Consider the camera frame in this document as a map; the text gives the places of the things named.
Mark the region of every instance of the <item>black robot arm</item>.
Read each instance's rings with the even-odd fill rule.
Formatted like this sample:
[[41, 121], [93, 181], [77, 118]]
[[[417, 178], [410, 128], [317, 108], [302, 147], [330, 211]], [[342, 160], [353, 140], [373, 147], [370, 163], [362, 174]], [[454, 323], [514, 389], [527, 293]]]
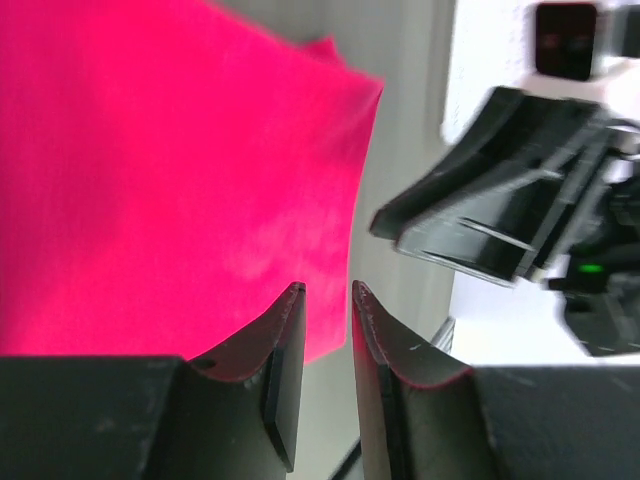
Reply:
[[[639, 130], [597, 103], [498, 87], [463, 138], [370, 228], [403, 254], [502, 286], [568, 254], [569, 328], [594, 356], [640, 352]], [[618, 183], [611, 169], [633, 170]]]

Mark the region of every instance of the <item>background wall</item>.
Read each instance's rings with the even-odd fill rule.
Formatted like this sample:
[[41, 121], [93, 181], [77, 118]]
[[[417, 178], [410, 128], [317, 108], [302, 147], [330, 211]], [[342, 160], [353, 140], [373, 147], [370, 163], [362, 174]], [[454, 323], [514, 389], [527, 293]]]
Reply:
[[[447, 317], [452, 272], [393, 253], [367, 234], [375, 210], [424, 175], [444, 152], [444, 107], [454, 0], [226, 0], [294, 41], [332, 34], [351, 65], [386, 90], [355, 218], [353, 278], [430, 338]], [[358, 437], [351, 346], [305, 368], [296, 471], [324, 480]]]

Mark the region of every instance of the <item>green led light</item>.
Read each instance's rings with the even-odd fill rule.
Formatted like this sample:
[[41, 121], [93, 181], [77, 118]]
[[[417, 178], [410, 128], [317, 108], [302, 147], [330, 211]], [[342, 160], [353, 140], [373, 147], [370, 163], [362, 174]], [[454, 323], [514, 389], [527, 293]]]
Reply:
[[602, 265], [585, 264], [580, 265], [580, 271], [583, 273], [601, 273], [604, 271]]

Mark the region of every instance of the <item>magenta fabric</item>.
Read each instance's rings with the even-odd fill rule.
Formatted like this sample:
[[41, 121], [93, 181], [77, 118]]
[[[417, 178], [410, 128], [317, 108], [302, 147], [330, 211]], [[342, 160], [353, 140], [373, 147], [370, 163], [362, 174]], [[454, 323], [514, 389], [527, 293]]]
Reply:
[[307, 283], [345, 342], [382, 84], [198, 0], [0, 2], [0, 354], [198, 355]]

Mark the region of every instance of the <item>towel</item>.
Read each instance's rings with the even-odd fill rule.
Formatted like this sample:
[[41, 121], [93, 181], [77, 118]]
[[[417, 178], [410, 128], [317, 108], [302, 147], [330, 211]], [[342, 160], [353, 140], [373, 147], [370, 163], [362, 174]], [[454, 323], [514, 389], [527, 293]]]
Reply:
[[199, 0], [0, 3], [0, 354], [196, 356], [307, 284], [345, 342], [382, 83]]

